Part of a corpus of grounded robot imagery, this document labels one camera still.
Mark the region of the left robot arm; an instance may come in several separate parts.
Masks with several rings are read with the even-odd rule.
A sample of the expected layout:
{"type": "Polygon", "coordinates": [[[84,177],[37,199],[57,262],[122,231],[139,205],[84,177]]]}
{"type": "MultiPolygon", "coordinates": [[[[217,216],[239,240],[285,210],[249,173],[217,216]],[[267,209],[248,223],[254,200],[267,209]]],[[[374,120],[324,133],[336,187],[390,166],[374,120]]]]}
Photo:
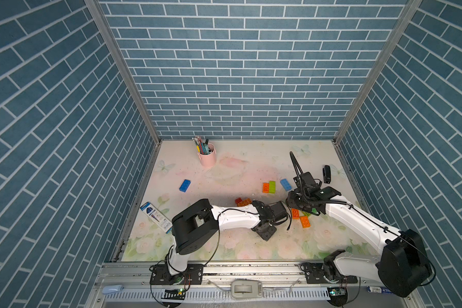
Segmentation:
{"type": "Polygon", "coordinates": [[[250,229],[268,241],[279,225],[291,220],[291,212],[281,201],[264,204],[254,200],[242,207],[219,207],[201,199],[172,219],[173,246],[165,260],[166,268],[171,276],[186,273],[189,256],[224,230],[250,229]]]}

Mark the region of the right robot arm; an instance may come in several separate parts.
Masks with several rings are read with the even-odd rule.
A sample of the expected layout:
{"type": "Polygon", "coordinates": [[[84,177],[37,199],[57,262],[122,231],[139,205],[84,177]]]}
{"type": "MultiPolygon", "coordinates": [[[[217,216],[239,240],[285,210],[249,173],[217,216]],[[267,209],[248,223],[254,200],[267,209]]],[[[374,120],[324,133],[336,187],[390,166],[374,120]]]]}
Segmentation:
{"type": "Polygon", "coordinates": [[[362,237],[377,251],[363,256],[336,250],[323,260],[326,280],[367,278],[382,283],[394,295],[406,297],[418,287],[431,284],[436,268],[427,255],[422,237],[412,229],[399,230],[356,207],[336,189],[322,187],[318,179],[303,172],[290,153],[296,189],[288,193],[286,205],[312,216],[330,216],[362,237]]]}

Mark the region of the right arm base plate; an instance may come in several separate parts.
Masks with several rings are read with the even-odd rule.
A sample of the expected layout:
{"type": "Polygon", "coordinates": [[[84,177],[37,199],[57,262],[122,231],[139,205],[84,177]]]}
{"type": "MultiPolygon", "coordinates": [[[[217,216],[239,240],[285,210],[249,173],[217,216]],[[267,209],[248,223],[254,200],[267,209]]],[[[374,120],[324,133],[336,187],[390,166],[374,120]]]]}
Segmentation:
{"type": "Polygon", "coordinates": [[[307,284],[355,284],[355,276],[343,276],[338,273],[329,274],[323,269],[323,263],[301,263],[299,268],[304,273],[307,284]]]}

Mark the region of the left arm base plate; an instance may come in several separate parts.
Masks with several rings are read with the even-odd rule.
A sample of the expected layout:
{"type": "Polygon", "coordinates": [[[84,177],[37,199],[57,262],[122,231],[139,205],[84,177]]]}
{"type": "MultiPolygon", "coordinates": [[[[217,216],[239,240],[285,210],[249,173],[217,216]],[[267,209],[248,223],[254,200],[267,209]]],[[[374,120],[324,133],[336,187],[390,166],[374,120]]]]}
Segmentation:
{"type": "Polygon", "coordinates": [[[150,284],[170,286],[177,284],[200,285],[203,279],[204,266],[202,264],[190,264],[186,271],[172,275],[166,264],[154,264],[150,266],[150,284]]]}

